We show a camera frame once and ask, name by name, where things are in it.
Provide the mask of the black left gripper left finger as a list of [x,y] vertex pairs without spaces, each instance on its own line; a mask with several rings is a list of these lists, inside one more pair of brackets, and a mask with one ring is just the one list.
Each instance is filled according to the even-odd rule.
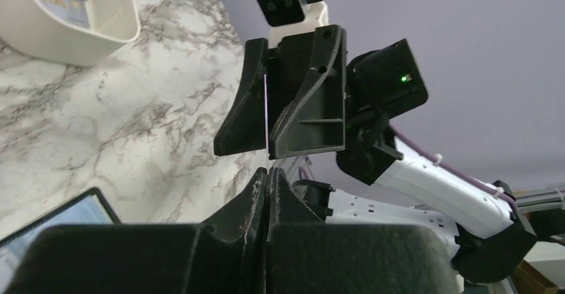
[[197,224],[59,225],[32,242],[7,293],[264,293],[267,170]]

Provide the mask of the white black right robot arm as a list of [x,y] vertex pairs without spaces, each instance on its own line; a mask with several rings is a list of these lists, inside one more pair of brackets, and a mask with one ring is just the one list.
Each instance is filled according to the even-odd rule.
[[333,152],[338,168],[420,201],[378,204],[315,183],[305,196],[325,223],[426,227],[467,281],[507,278],[538,241],[564,240],[564,197],[519,205],[503,181],[485,183],[447,165],[395,129],[392,118],[428,100],[408,41],[348,61],[338,25],[245,44],[235,101],[214,139],[218,156],[265,149],[270,160]]

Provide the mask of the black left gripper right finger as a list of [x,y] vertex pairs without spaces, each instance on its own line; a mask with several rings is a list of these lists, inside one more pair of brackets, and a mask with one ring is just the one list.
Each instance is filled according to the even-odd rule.
[[326,224],[269,171],[268,293],[457,293],[440,239],[416,225]]

